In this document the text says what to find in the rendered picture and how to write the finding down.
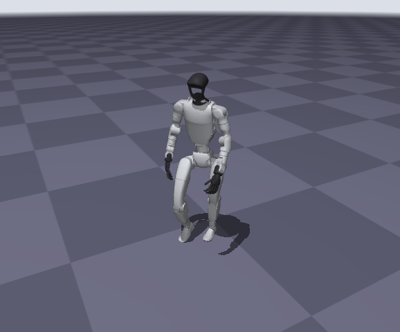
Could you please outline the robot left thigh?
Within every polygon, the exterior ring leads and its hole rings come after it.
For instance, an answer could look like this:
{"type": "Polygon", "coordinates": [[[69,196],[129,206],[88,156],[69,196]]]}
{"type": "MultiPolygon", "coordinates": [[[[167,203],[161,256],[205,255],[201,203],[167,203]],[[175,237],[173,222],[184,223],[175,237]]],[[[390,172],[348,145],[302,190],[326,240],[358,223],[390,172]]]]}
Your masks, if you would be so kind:
{"type": "MultiPolygon", "coordinates": [[[[210,177],[209,177],[209,180],[212,178],[213,175],[215,175],[213,172],[214,172],[214,170],[215,170],[215,165],[217,164],[217,159],[218,159],[218,157],[215,157],[215,156],[213,156],[213,157],[211,158],[211,169],[210,169],[210,177]]],[[[227,167],[227,163],[226,163],[226,166],[225,166],[225,170],[226,170],[226,167],[227,167]]],[[[224,171],[225,171],[225,170],[224,170],[224,171]]],[[[218,201],[219,201],[219,193],[220,193],[221,186],[222,186],[223,179],[224,179],[224,172],[223,172],[223,175],[220,176],[220,179],[221,179],[221,182],[220,182],[219,189],[218,189],[217,193],[215,193],[215,194],[208,194],[208,196],[209,196],[209,197],[208,197],[208,204],[213,203],[213,204],[217,205],[217,203],[218,203],[218,201]]],[[[209,182],[208,187],[210,186],[210,184],[211,184],[211,183],[209,182]]]]}

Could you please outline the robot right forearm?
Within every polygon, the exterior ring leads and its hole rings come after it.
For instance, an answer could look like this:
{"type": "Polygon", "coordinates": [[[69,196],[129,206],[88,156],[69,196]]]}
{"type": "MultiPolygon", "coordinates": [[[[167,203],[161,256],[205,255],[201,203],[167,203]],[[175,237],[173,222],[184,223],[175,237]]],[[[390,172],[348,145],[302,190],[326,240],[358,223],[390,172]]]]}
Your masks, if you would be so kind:
{"type": "Polygon", "coordinates": [[[172,158],[173,158],[173,152],[175,150],[176,141],[177,141],[177,137],[175,135],[171,134],[171,130],[172,130],[172,125],[170,127],[169,134],[168,134],[168,141],[167,141],[167,147],[166,147],[166,153],[165,153],[166,158],[167,158],[168,153],[171,153],[172,158]]]}

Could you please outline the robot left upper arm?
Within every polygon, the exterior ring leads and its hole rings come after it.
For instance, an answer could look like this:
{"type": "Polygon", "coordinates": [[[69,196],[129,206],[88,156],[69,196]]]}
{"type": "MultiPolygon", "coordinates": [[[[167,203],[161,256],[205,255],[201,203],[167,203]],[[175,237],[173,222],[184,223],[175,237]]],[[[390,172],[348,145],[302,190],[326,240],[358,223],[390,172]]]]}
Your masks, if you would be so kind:
{"type": "MultiPolygon", "coordinates": [[[[213,116],[218,120],[219,129],[222,133],[222,136],[219,137],[219,144],[224,146],[224,140],[226,137],[230,137],[230,126],[228,122],[228,111],[225,107],[219,105],[212,106],[213,116]]],[[[232,139],[232,138],[231,138],[232,139]]]]}

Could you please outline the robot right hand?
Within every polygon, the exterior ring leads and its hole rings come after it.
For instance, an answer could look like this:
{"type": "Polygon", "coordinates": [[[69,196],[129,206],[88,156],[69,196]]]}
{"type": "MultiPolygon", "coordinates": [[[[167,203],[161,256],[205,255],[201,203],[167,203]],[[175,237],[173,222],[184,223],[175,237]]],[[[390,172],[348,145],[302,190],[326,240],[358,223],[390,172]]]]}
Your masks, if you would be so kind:
{"type": "Polygon", "coordinates": [[[171,153],[168,153],[167,154],[167,158],[165,158],[165,171],[167,172],[167,177],[170,179],[170,180],[173,180],[173,176],[172,176],[172,174],[171,174],[171,172],[170,172],[170,162],[172,161],[172,155],[171,155],[171,153]]]}

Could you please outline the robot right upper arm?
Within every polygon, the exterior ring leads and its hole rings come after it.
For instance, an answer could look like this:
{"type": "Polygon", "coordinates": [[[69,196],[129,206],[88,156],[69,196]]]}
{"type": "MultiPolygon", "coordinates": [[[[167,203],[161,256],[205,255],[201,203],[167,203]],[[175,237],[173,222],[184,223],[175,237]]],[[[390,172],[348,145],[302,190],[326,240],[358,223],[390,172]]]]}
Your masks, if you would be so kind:
{"type": "Polygon", "coordinates": [[[179,100],[174,105],[174,112],[172,116],[172,130],[171,134],[179,135],[181,132],[181,127],[179,126],[183,117],[183,105],[186,100],[179,100]]]}

